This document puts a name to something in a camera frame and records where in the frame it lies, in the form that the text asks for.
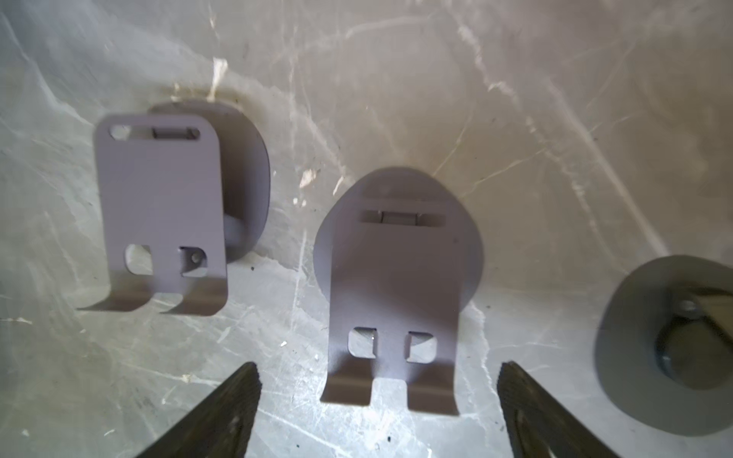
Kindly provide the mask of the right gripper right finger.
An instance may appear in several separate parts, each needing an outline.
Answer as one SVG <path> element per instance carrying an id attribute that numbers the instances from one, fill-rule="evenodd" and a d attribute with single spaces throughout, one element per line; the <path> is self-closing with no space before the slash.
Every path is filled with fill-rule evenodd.
<path id="1" fill-rule="evenodd" d="M 617 455 L 519 364 L 501 366 L 496 391 L 515 457 Z"/>

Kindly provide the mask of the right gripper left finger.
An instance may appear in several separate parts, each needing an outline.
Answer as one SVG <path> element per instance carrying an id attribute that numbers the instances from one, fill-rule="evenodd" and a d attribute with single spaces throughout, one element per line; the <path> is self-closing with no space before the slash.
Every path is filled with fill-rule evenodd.
<path id="1" fill-rule="evenodd" d="M 262 394 L 257 365 L 243 364 L 141 457 L 245 456 Z"/>

